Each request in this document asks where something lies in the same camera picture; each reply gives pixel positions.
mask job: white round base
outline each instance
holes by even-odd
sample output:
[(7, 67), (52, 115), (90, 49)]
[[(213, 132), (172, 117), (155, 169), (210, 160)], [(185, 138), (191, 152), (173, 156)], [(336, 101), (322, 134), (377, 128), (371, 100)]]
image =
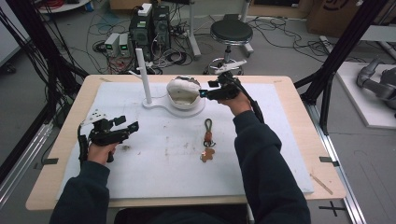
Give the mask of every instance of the white round base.
[(153, 109), (153, 108), (164, 108), (166, 109), (169, 113), (172, 115), (179, 117), (179, 118), (191, 118), (204, 110), (205, 108), (205, 98), (201, 99), (199, 103), (197, 104), (196, 107), (191, 108), (191, 109), (178, 109), (174, 106), (171, 105), (169, 102), (169, 97), (168, 95), (161, 96), (161, 97), (152, 97), (151, 98), (152, 103), (148, 104), (146, 99), (143, 100), (143, 107), (146, 109)]

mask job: person's left hand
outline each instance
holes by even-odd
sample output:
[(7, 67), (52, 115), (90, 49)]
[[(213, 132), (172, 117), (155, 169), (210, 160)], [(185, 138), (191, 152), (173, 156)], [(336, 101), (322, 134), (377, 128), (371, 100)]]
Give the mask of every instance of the person's left hand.
[(90, 144), (88, 149), (88, 161), (94, 161), (99, 164), (105, 165), (108, 157), (108, 152), (114, 154), (116, 152), (116, 145), (119, 143), (114, 143), (108, 146), (99, 147), (96, 144)]

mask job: person's hand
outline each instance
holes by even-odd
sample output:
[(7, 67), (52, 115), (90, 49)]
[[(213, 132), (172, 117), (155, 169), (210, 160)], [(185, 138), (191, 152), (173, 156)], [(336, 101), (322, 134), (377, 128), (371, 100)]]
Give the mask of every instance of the person's hand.
[(94, 143), (90, 144), (90, 148), (88, 149), (88, 161), (94, 161), (105, 165), (108, 157), (108, 152), (114, 154), (114, 152), (116, 152), (116, 145), (118, 145), (118, 143), (114, 143), (104, 147), (99, 147)]
[(233, 112), (233, 114), (235, 116), (237, 116), (247, 110), (251, 110), (250, 101), (248, 100), (246, 95), (244, 93), (242, 93), (241, 91), (233, 99), (219, 100), (218, 102), (222, 105), (227, 105), (228, 107), (230, 107), (231, 112)]

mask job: person's left arm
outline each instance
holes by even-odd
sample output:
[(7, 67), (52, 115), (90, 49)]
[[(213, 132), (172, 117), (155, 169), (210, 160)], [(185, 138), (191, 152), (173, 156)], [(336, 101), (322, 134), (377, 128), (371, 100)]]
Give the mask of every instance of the person's left arm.
[(106, 223), (110, 170), (104, 164), (115, 145), (90, 145), (88, 160), (83, 162), (79, 175), (67, 181), (49, 223)]

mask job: person's arm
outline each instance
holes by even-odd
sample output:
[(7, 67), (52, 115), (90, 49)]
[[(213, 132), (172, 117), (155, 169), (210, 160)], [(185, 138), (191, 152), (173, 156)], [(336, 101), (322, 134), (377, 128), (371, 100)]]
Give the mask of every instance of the person's arm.
[(106, 223), (110, 170), (105, 164), (108, 152), (114, 153), (116, 145), (90, 145), (88, 160), (83, 162), (79, 175), (67, 181), (49, 223)]
[(256, 223), (310, 223), (305, 197), (280, 154), (277, 135), (259, 122), (243, 93), (219, 102), (235, 114), (235, 150)]

